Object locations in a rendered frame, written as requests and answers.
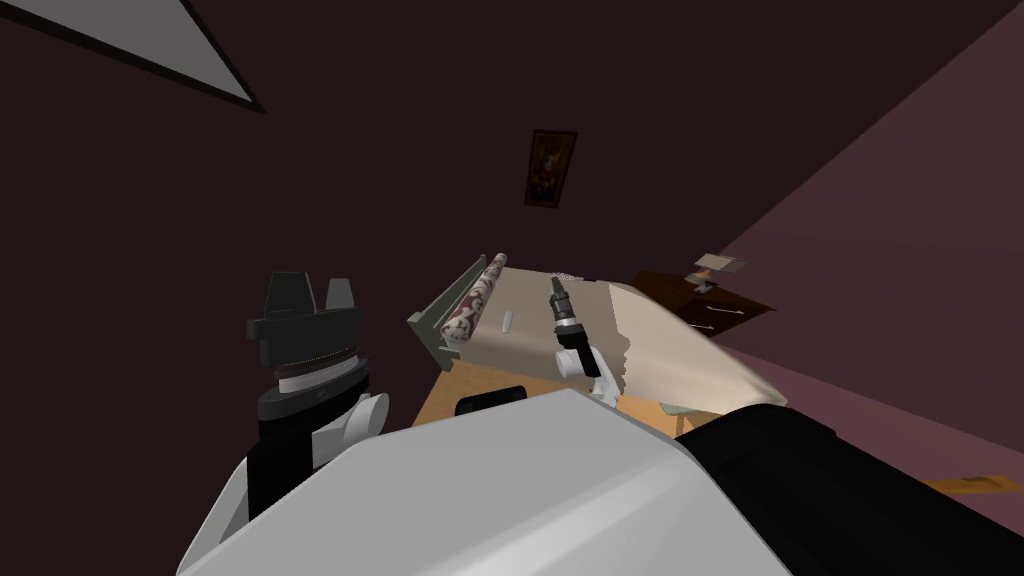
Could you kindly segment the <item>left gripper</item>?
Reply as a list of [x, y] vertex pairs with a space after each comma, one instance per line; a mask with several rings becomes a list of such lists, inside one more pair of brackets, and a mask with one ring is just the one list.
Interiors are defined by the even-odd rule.
[[264, 315], [273, 317], [248, 320], [247, 338], [259, 342], [262, 367], [327, 357], [358, 343], [362, 310], [354, 305], [347, 278], [329, 280], [326, 311], [317, 312], [308, 274], [276, 271], [271, 275], [264, 307]]

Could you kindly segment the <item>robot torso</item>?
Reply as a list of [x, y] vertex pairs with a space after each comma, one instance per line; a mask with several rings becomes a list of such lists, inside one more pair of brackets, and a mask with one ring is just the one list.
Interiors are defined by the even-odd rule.
[[181, 576], [791, 576], [679, 443], [557, 390], [354, 444]]

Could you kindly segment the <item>dark brown nightstand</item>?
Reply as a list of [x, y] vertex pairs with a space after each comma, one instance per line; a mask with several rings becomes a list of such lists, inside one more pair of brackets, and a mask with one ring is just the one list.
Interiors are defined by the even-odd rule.
[[714, 275], [733, 273], [746, 262], [718, 254], [705, 254], [687, 276], [641, 271], [632, 281], [639, 292], [673, 313], [691, 328], [713, 338], [742, 325], [772, 307], [726, 290]]

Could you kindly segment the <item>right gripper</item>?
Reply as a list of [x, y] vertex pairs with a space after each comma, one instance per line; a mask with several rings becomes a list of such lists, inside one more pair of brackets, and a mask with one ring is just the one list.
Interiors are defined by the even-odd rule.
[[551, 282], [551, 295], [549, 297], [549, 305], [551, 306], [554, 319], [556, 322], [575, 322], [575, 313], [573, 311], [570, 296], [561, 282], [561, 278], [557, 275], [553, 275], [550, 278]]

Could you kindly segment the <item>beige bed with patterned bolster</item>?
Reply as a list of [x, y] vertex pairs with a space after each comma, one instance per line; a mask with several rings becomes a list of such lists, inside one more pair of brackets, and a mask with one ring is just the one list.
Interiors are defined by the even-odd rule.
[[[455, 361], [590, 389], [563, 372], [549, 297], [551, 273], [480, 256], [424, 311], [409, 319], [442, 370]], [[562, 278], [591, 346], [626, 396], [726, 414], [754, 404], [786, 405], [771, 383], [677, 316], [625, 284]], [[514, 313], [502, 332], [504, 314]]]

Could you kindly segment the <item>dark framed wall picture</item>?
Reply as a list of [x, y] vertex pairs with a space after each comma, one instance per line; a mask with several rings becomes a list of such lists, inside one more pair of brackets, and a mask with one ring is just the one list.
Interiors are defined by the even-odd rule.
[[524, 204], [559, 206], [578, 132], [535, 129], [531, 136]]

